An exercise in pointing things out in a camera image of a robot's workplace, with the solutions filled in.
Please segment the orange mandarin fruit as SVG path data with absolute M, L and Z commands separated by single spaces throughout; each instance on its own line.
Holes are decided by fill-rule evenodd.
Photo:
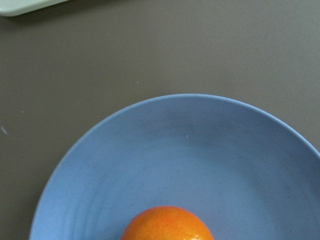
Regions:
M 122 240 L 213 240 L 208 227 L 195 214 L 177 206 L 156 206 L 136 215 L 124 229 Z

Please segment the blue round plate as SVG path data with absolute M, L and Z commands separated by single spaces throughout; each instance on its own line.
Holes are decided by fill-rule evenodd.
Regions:
M 49 178 L 32 240 L 118 240 L 148 208 L 197 215 L 217 240 L 317 240 L 320 154 L 249 104 L 176 94 L 95 125 Z

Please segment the cream rabbit tray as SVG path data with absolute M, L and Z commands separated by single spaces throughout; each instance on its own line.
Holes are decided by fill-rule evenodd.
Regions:
M 67 1 L 68 0 L 0 0 L 0 15 L 2 17 L 15 17 Z

